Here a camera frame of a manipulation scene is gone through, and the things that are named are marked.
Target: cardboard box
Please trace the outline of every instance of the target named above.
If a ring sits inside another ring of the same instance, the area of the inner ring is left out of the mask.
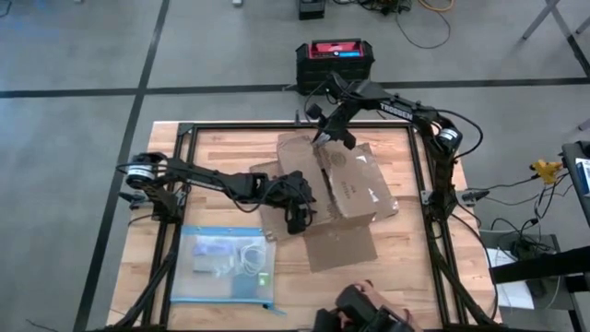
[[[348,150],[328,142],[320,148],[300,133],[279,136],[278,161],[251,167],[272,178],[302,171],[312,188],[313,223],[304,233],[289,235],[283,211],[260,207],[268,241],[286,241],[303,236],[312,272],[377,258],[369,224],[397,212],[383,175],[368,144]]]

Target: black metal frame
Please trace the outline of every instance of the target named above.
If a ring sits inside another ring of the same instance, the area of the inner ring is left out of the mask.
[[[414,173],[416,174],[416,184],[418,187],[418,192],[426,189],[426,184],[424,181],[424,175],[422,173],[422,168],[419,160],[419,150],[418,150],[418,143],[416,139],[416,134],[414,132],[414,128],[410,123],[403,123],[403,122],[390,122],[390,121],[370,121],[370,122],[352,122],[349,126],[351,129],[374,129],[374,128],[387,128],[387,129],[405,129],[407,131],[408,143],[410,148],[410,153],[412,157],[412,164],[414,167]],[[198,139],[198,133],[201,130],[294,130],[294,129],[306,129],[306,128],[314,128],[313,124],[302,124],[299,122],[236,122],[236,123],[180,123],[178,125],[177,133],[176,133],[176,142],[174,145],[173,157],[180,158],[183,152],[183,142],[189,136],[189,145],[188,151],[186,153],[186,160],[193,161],[195,157],[196,151],[196,143]],[[429,166],[429,173],[432,174],[432,165],[430,162],[430,156],[427,154],[427,162]],[[167,190],[173,191],[174,186],[169,185]],[[188,185],[185,184],[183,186],[183,192],[188,195]],[[425,206],[421,203],[421,210],[422,216],[425,217],[426,209]],[[174,233],[172,235],[171,247],[170,250],[176,252],[178,250],[180,244],[180,234],[181,234],[181,226],[183,225],[183,218],[184,218],[184,210],[185,204],[182,204],[182,219],[178,224],[176,224],[174,228]],[[434,229],[431,224],[426,218],[424,218],[424,228],[427,237],[434,238]],[[152,260],[152,267],[150,271],[150,278],[152,278],[160,267],[161,259],[164,251],[164,244],[166,239],[166,233],[168,229],[168,224],[161,223],[159,225],[159,231],[156,239],[156,246],[154,250],[154,256]],[[454,259],[454,251],[453,251],[453,244],[451,242],[451,235],[448,229],[448,225],[443,224],[441,225],[442,229],[442,242],[444,245],[445,255],[449,264],[449,268],[456,274],[457,267],[456,262]],[[428,251],[429,251],[429,258],[431,259],[431,269],[432,269],[432,278],[434,282],[434,288],[436,291],[436,299],[439,308],[439,315],[441,318],[441,322],[444,326],[451,323],[451,317],[449,314],[449,308],[446,301],[446,294],[443,287],[443,277],[441,270],[437,267],[437,265],[432,261],[432,253],[434,250],[438,250],[438,248],[434,248],[436,243],[431,241],[427,241],[428,244]],[[159,315],[159,323],[158,326],[166,326],[168,324],[168,319],[170,315],[170,294],[172,283],[174,280],[174,270],[176,266],[176,257],[173,258],[174,262],[171,266],[171,270],[168,273],[166,278],[165,288],[164,288],[164,295],[163,295],[163,303],[161,306],[161,311]],[[459,324],[468,325],[467,317],[466,317],[466,308],[462,304],[461,300],[458,298],[457,294],[454,292],[454,302],[457,307],[457,318]],[[146,304],[146,307],[143,311],[143,316],[141,320],[141,326],[153,326],[151,323],[152,315],[153,315],[153,307],[154,307],[154,296],[152,295]]]

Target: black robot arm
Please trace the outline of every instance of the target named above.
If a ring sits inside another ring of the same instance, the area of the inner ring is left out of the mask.
[[[168,158],[162,153],[141,153],[134,156],[132,162],[120,165],[123,166],[127,167],[126,183],[146,194],[154,204],[154,219],[160,221],[176,222],[180,219],[179,197],[164,188],[170,183],[219,191],[243,212],[252,212],[260,205],[283,208],[289,234],[304,231],[313,220],[310,208],[310,203],[315,201],[312,188],[299,171],[275,179],[269,179],[266,173],[261,172],[226,174]],[[256,206],[246,210],[239,204]]]
[[[447,222],[457,204],[453,179],[453,169],[457,152],[463,135],[453,122],[441,113],[453,113],[423,106],[419,101],[408,101],[398,94],[390,94],[370,80],[348,84],[338,74],[331,73],[320,86],[337,100],[338,106],[327,117],[322,109],[313,104],[306,113],[318,120],[318,132],[313,139],[321,145],[329,140],[342,140],[347,148],[354,148],[356,138],[347,130],[350,120],[362,109],[376,110],[397,118],[407,120],[418,130],[425,149],[431,156],[434,169],[432,192],[428,196],[425,218],[430,223]],[[432,261],[449,280],[454,291],[462,299],[466,309],[479,325],[495,325],[461,284],[447,264],[434,239],[429,238],[432,248]]]

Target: wooden tabletop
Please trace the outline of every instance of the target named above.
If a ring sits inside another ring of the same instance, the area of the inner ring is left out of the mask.
[[[171,156],[177,125],[176,122],[155,123],[147,151],[161,151]],[[194,163],[226,173],[248,172],[253,164],[277,158],[277,136],[284,132],[200,130]],[[279,243],[275,267],[275,303],[287,315],[276,315],[252,304],[174,303],[170,311],[169,329],[310,328],[318,309],[333,308],[336,296],[348,284],[360,279],[372,280],[385,298],[395,305],[408,308],[422,328],[441,327],[407,131],[358,129],[352,132],[358,144],[371,144],[391,194],[399,201],[397,215],[371,225],[378,259],[311,273],[301,237]],[[429,184],[420,141],[419,148],[425,181]],[[461,163],[454,168],[453,182],[459,190],[466,188]],[[133,217],[150,213],[150,209],[143,209]],[[454,213],[474,229],[477,228],[475,220],[462,209],[458,208]],[[223,194],[200,187],[193,187],[189,195],[184,223],[201,226],[261,225],[257,213],[244,214]],[[168,234],[172,233],[173,227],[170,226]],[[461,281],[476,302],[490,314],[494,290],[483,249],[465,225],[450,218],[449,227]],[[148,283],[157,232],[158,223],[150,219],[136,222],[129,228],[108,324],[122,317],[121,313],[128,310]],[[158,319],[162,288],[157,294],[154,320]],[[448,285],[446,288],[451,317],[455,317],[450,288]]]

